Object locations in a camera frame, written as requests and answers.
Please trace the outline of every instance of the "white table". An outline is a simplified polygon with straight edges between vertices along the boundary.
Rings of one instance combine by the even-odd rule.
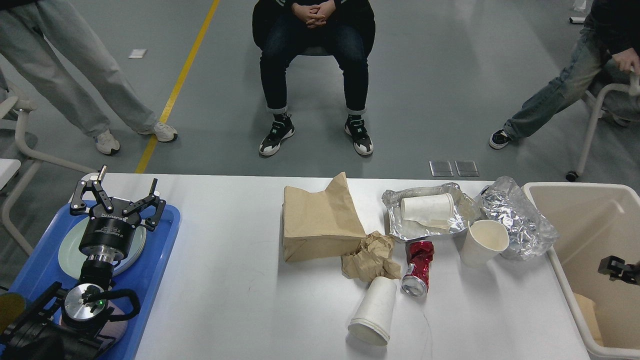
[[[340,259],[284,263],[285,185],[316,192],[330,179],[107,173],[110,196],[139,199],[152,178],[182,215],[137,360],[589,359],[546,256],[461,264],[461,243],[435,244],[426,299],[396,295],[387,347],[348,334],[365,285]],[[386,189],[447,180],[349,179],[367,233],[384,232]],[[489,182],[457,181],[474,197]],[[394,259],[406,268],[404,246]]]

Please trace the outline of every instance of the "hand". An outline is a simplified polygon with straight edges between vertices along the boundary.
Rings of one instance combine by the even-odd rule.
[[[333,2],[333,0],[327,0],[321,3],[320,5],[318,5],[317,14],[323,15],[324,18],[314,22],[308,22],[307,27],[309,29],[314,29],[314,28],[318,28],[326,25],[326,21],[329,19],[329,17],[331,16],[331,14],[333,14],[334,11],[335,11],[335,3]]]
[[[620,71],[626,72],[627,74],[631,71],[631,68],[636,72],[640,71],[640,58],[638,58],[638,54],[636,54],[633,47],[618,54],[613,54],[612,57]]]
[[[320,5],[303,6],[293,3],[293,5],[291,5],[291,10],[293,11],[293,14],[305,24],[315,23],[316,21],[324,18],[324,15],[318,14]]]

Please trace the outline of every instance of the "gray floor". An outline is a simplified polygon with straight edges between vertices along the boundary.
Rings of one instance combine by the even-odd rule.
[[[71,2],[140,97],[162,113],[212,1]],[[563,181],[575,167],[589,116],[581,102],[517,145],[501,151],[487,145],[489,135],[568,61],[580,30],[568,17],[584,16],[572,10],[573,0],[371,0],[378,32],[369,57],[366,120],[376,146],[369,158],[353,151],[342,130],[342,78],[331,57],[294,60],[288,84],[296,135],[276,156],[258,156],[271,118],[260,87],[260,52],[251,38],[254,3],[220,0],[168,119],[180,138],[158,144],[146,172],[332,177],[345,171],[348,177],[434,179],[430,160],[472,160],[480,177],[436,179],[506,175],[522,185]],[[136,48],[148,49],[144,59],[127,58]],[[38,150],[95,168],[107,164],[110,172],[135,171],[147,139],[126,128],[104,102],[122,143],[112,158],[99,154],[3,58],[0,67],[39,105],[29,127]],[[640,191],[639,136],[640,126],[601,123],[580,180]],[[39,171],[12,211],[32,244],[81,176],[54,165]],[[8,286],[26,257],[1,228],[0,249],[0,285]]]

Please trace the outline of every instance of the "red can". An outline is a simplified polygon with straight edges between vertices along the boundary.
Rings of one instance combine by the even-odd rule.
[[[426,240],[407,244],[407,269],[402,278],[402,290],[415,297],[429,291],[429,266],[433,261],[433,243]]]

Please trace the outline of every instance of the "jeans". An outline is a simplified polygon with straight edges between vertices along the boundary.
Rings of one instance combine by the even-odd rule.
[[[589,86],[589,91],[593,96],[598,96],[603,87],[612,83],[628,85],[629,75],[618,70],[615,61],[609,60]],[[618,117],[640,121],[640,96],[632,97],[624,92],[612,91],[605,96],[603,104],[607,111]]]
[[[287,111],[287,67],[310,45],[323,46],[335,57],[342,70],[348,113],[363,114],[369,87],[369,65],[358,31],[332,21],[321,28],[308,29],[292,13],[278,18],[262,49],[260,79],[267,110],[274,114]]]
[[[0,11],[0,53],[62,115],[87,136],[109,128],[107,115],[69,74],[49,43],[98,90],[109,107],[135,131],[156,123],[115,59],[66,0],[46,0]]]
[[[504,131],[513,140],[531,136],[555,114],[578,101],[610,59],[611,55],[597,39],[595,31],[583,28],[569,65],[560,76],[525,101],[522,109],[504,124]]]

